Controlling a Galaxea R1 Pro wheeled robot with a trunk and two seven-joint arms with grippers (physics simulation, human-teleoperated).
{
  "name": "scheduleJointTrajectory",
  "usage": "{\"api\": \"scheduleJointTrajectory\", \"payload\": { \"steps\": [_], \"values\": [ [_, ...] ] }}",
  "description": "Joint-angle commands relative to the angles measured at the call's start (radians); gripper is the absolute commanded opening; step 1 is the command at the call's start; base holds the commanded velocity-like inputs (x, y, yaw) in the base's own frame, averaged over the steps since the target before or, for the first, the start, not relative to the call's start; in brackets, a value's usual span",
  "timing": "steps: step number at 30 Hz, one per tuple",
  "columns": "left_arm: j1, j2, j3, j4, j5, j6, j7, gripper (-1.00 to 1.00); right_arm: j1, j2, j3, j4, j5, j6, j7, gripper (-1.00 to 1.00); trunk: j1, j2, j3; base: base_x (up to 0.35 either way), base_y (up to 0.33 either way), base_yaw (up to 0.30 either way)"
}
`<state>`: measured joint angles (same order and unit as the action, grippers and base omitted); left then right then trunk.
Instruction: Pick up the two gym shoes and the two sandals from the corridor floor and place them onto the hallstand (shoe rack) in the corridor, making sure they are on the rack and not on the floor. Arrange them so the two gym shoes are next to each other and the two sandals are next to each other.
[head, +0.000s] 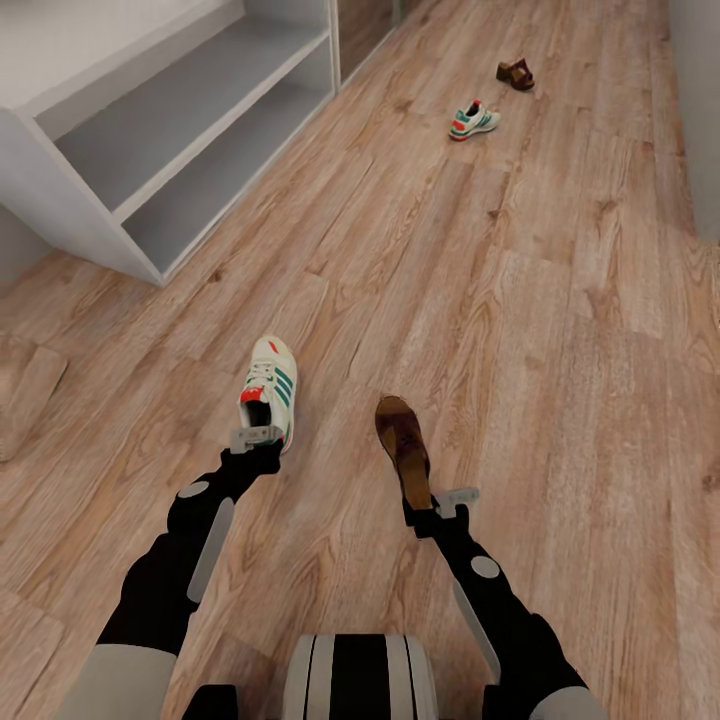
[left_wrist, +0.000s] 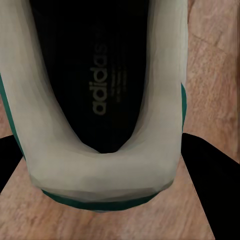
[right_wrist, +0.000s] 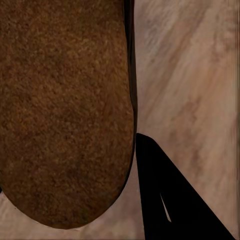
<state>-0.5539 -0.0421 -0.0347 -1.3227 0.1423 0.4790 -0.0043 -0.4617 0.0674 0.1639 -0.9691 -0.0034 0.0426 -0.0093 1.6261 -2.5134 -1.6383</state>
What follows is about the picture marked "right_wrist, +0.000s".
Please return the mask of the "sandal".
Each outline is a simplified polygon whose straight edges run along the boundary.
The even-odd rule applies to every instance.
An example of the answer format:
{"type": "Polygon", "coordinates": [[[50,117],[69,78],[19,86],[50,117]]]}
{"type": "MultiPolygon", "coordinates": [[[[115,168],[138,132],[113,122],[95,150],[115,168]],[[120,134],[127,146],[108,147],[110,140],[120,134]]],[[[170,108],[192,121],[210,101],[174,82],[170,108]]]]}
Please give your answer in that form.
{"type": "Polygon", "coordinates": [[[120,197],[138,123],[135,0],[0,0],[0,191],[55,229],[120,197]]]}

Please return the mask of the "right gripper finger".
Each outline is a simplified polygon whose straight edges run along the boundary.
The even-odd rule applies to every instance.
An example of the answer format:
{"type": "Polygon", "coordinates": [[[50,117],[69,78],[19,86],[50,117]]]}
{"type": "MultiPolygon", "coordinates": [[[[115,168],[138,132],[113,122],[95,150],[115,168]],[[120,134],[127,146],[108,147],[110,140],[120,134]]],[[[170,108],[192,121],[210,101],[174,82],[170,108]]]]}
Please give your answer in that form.
{"type": "Polygon", "coordinates": [[[236,240],[153,138],[135,151],[145,240],[236,240]]]}

